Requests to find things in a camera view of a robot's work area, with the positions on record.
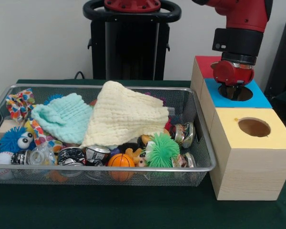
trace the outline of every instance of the red robot arm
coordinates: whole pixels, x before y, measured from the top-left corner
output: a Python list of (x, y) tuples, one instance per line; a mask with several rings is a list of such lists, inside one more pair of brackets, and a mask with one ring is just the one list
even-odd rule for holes
[(273, 0), (193, 0), (214, 7), (226, 16), (226, 29), (216, 29), (213, 50), (223, 52), (214, 67), (214, 78), (227, 86), (246, 85), (269, 21)]

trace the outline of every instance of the orange ball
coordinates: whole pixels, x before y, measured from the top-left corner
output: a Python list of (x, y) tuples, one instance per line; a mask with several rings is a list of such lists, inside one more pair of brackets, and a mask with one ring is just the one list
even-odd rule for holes
[[(116, 154), (108, 162), (108, 166), (112, 167), (134, 167), (134, 162), (126, 154)], [(127, 171), (110, 171), (110, 176), (120, 182), (129, 180), (133, 176), (133, 172)]]

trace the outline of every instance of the black panel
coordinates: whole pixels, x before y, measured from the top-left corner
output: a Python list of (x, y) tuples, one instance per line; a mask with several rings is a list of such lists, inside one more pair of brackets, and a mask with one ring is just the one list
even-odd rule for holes
[(106, 79), (154, 80), (159, 24), (106, 22)]
[(104, 80), (106, 79), (105, 22), (91, 22), (91, 40), (89, 45), (92, 50), (93, 78)]
[(155, 80), (163, 80), (166, 49), (168, 49), (169, 51), (169, 45), (168, 45), (169, 35), (170, 35), (170, 27), (168, 26), (168, 24), (160, 23), (158, 46), (157, 46), (156, 69), (154, 74)]
[(271, 69), (265, 94), (275, 97), (286, 90), (286, 26)]

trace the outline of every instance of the metal basket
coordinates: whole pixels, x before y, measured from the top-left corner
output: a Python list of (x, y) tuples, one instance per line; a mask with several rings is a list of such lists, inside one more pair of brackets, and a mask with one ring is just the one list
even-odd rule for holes
[[(0, 97), (0, 125), (9, 111), (5, 97), (32, 88), (36, 104), (42, 104), (50, 95), (80, 94), (86, 103), (97, 98), (101, 86), (17, 84), (6, 89)], [(198, 186), (208, 171), (215, 167), (213, 147), (206, 128), (201, 107), (195, 92), (188, 88), (128, 87), (134, 91), (164, 97), (166, 105), (173, 107), (172, 124), (194, 122), (196, 136), (189, 149), (195, 159), (195, 168), (153, 167), (70, 167), (0, 165), (0, 172), (10, 173), (14, 178), (0, 179), (0, 184), (65, 184), (65, 185), (133, 185), (133, 186)], [(114, 173), (131, 177), (125, 182), (112, 178)]]

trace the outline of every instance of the black handle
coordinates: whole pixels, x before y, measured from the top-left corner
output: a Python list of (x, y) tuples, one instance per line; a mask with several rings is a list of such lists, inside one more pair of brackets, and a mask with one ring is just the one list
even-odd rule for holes
[(170, 23), (180, 19), (181, 8), (170, 1), (162, 0), (161, 8), (169, 12), (149, 12), (149, 13), (124, 13), (109, 10), (95, 10), (96, 8), (103, 7), (104, 0), (91, 0), (84, 4), (83, 14), (86, 18), (95, 21), (139, 21), (139, 22), (158, 22)]
[(208, 3), (209, 0), (192, 0), (193, 2), (203, 6)]

